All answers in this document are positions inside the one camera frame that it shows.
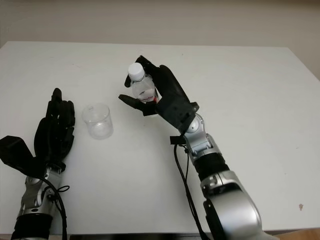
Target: plastic bottle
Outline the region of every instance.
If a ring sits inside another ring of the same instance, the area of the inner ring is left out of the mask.
[[[132,93],[141,102],[157,101],[157,92],[152,77],[145,73],[138,62],[129,66],[128,75],[131,79]]]

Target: transparent cup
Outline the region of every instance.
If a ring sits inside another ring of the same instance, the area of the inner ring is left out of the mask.
[[[114,132],[110,109],[103,103],[86,106],[82,111],[82,119],[87,125],[90,136],[94,139],[106,139]]]

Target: black wire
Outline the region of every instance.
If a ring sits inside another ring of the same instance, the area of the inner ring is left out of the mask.
[[[68,240],[68,236],[67,236],[67,215],[66,215],[66,209],[65,209],[65,205],[64,202],[62,201],[62,198],[60,196],[59,192],[65,192],[67,191],[70,186],[66,185],[66,186],[62,186],[58,189],[55,188],[55,186],[48,180],[45,179],[44,177],[36,177],[37,179],[40,179],[41,181],[45,182],[54,192],[54,197],[56,199],[54,199],[55,205],[61,215],[62,218],[62,240]]]
[[[183,181],[183,184],[184,184],[186,197],[188,199],[188,203],[189,203],[189,207],[190,207],[192,216],[193,216],[195,224],[196,224],[196,226],[198,228],[198,231],[199,231],[201,239],[202,240],[209,240],[208,236],[202,230],[202,227],[201,227],[201,224],[200,224],[200,221],[199,221],[199,217],[198,217],[198,214],[197,214],[197,210],[196,210],[194,201],[192,199],[192,196],[191,196],[188,184],[187,184],[187,179],[185,178],[184,173],[183,173],[183,171],[181,169],[181,166],[180,166],[180,163],[179,163],[179,160],[178,160],[178,155],[177,155],[177,147],[178,147],[178,144],[174,145],[174,148],[173,148],[174,160],[175,160],[176,166],[178,167],[179,173],[180,173],[180,175],[182,177],[182,181]]]
[[[186,160],[185,181],[187,181],[188,172],[189,172],[189,154],[186,154],[186,155],[187,155],[187,160]]]

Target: table surface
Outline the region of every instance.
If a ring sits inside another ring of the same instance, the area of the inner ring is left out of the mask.
[[[320,227],[320,83],[284,47],[8,42],[0,49],[0,137],[33,139],[54,88],[75,107],[62,194],[69,234],[193,233],[169,136],[178,131],[120,100],[139,55],[168,66],[262,217],[264,230]],[[106,103],[114,133],[92,139],[81,119]],[[182,167],[186,157],[179,154]],[[12,233],[25,176],[0,165],[0,234]],[[188,184],[209,231],[200,181]],[[52,233],[60,233],[57,215]]]

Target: robotic arm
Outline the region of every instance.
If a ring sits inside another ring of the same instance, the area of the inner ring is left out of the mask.
[[[205,131],[203,118],[196,112],[199,106],[190,102],[177,79],[164,65],[154,66],[143,56],[137,60],[162,98],[158,103],[142,103],[127,95],[119,98],[142,111],[144,116],[159,114],[180,132],[171,143],[186,144],[188,154],[201,181],[206,220],[215,240],[275,240],[262,231],[257,207],[236,174],[226,164],[217,144]],[[130,87],[127,76],[125,86]]]
[[[36,157],[20,137],[6,136],[0,140],[3,163],[27,175],[12,240],[48,239],[56,209],[62,216],[62,239],[67,240],[66,211],[59,192],[69,186],[58,186],[66,168],[63,160],[73,145],[74,125],[74,105],[62,101],[62,93],[56,88],[34,137]]]

